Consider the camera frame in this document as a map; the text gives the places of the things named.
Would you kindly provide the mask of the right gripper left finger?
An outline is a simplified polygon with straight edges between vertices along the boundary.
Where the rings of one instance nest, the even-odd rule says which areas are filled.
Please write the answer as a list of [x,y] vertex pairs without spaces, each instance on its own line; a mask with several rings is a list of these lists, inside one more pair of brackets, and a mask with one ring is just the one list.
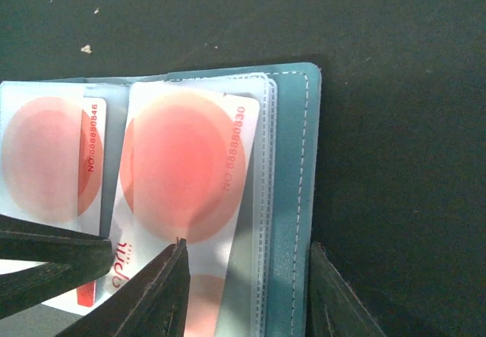
[[59,336],[183,336],[190,273],[184,238]]

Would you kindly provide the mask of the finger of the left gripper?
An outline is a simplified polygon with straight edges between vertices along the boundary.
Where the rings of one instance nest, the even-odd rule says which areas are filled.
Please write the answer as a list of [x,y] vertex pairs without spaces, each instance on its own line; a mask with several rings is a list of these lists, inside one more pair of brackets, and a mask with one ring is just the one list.
[[104,276],[114,254],[109,239],[1,216],[1,258],[39,262],[1,275],[1,318]]

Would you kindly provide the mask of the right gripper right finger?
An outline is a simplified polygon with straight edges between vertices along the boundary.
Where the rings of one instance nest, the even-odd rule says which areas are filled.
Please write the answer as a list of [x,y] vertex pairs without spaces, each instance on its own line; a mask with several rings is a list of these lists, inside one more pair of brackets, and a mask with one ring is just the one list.
[[310,246],[309,304],[315,336],[385,335],[318,242]]

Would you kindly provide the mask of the red white card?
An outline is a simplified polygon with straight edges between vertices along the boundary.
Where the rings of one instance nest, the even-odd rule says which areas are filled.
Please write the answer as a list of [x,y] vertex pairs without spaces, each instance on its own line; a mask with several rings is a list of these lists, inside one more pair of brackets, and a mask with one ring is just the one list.
[[1,212],[98,235],[107,105],[82,83],[1,84]]
[[215,334],[259,112],[250,96],[131,85],[107,294],[184,238],[191,274],[185,335]]

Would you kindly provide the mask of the blue card holder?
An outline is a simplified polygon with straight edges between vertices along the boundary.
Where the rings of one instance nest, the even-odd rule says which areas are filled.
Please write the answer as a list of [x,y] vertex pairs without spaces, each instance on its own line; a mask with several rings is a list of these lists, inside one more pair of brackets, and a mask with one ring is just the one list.
[[1,316],[64,336],[303,336],[310,62],[1,84]]

